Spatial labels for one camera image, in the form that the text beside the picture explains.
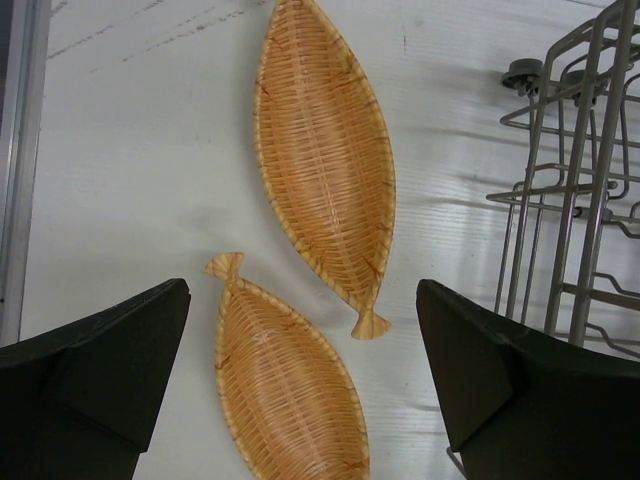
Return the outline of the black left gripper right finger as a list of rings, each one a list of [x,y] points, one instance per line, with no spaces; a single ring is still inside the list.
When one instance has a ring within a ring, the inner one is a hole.
[[[469,479],[635,479],[639,365],[557,340],[423,279],[420,331]]]

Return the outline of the large woven fish-shaped tray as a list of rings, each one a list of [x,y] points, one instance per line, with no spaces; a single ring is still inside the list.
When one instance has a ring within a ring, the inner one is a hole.
[[[285,235],[357,313],[352,336],[390,323],[375,310],[394,235],[390,136],[371,83],[314,1],[279,1],[257,70],[254,144]]]

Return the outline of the small woven fish-shaped tray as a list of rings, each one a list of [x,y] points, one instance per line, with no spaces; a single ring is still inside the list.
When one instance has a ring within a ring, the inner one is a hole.
[[[221,407],[258,479],[368,479],[357,390],[336,350],[298,311],[242,277],[244,256],[206,266],[223,281],[215,339]]]

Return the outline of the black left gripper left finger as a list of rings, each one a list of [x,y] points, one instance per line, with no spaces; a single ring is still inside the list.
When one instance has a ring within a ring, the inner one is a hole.
[[[147,452],[191,295],[169,279],[1,350],[4,479],[130,479]]]

